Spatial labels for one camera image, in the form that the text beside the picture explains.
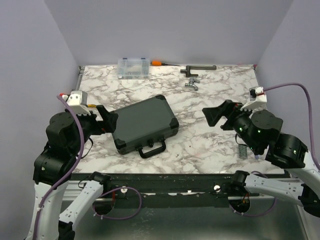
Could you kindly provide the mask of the black poker set case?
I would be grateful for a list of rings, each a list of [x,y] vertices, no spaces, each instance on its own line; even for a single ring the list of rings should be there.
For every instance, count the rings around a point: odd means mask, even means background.
[[[166,150],[165,140],[179,131],[179,122],[167,99],[159,94],[113,111],[118,114],[112,133],[119,154],[138,151],[143,159]]]

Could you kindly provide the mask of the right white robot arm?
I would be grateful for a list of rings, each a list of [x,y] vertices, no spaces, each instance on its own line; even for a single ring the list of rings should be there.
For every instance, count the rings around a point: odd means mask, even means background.
[[[235,131],[255,155],[265,154],[265,160],[299,178],[290,183],[262,178],[237,170],[229,185],[230,191],[241,196],[247,193],[265,194],[292,202],[315,216],[320,216],[320,170],[308,147],[297,137],[281,132],[283,120],[268,110],[244,110],[243,104],[225,100],[217,107],[205,107],[202,112],[210,127],[221,117],[224,131]]]

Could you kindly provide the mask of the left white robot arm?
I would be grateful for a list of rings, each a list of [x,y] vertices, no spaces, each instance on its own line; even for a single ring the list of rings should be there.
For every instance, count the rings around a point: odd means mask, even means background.
[[[71,173],[79,163],[84,144],[92,135],[113,133],[118,114],[97,105],[96,114],[76,116],[68,111],[55,114],[46,128],[48,138],[43,152],[34,162],[35,202],[28,240],[72,240],[85,212],[97,197],[107,197],[111,185],[100,173],[94,173],[88,186],[64,211],[60,212]]]

